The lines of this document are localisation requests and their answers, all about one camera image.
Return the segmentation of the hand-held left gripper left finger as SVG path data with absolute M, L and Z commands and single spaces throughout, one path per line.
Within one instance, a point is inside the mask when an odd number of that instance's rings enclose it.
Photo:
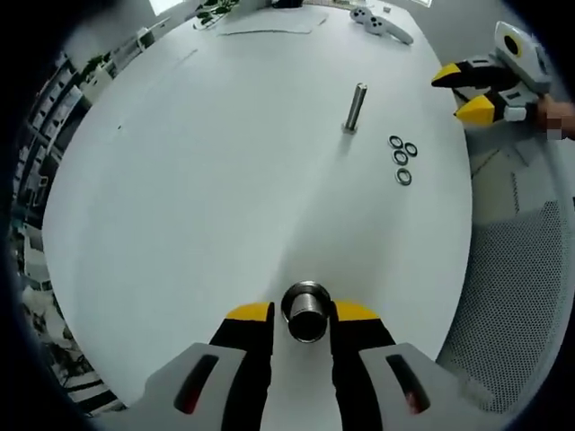
M 129 430 L 258 430 L 268 397 L 275 304 L 229 312 L 208 343 L 194 343 L 147 380 Z

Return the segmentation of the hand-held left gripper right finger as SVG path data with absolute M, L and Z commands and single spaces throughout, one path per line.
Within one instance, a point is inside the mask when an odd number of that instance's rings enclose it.
M 332 383 L 344 430 L 478 430 L 456 378 L 359 303 L 332 302 Z

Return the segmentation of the person's right hand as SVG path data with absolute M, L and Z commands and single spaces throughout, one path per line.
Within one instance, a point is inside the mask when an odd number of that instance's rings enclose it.
M 559 120 L 574 117 L 574 105 L 565 101 L 556 101 L 549 94 L 537 103 L 537 115 L 540 120 Z

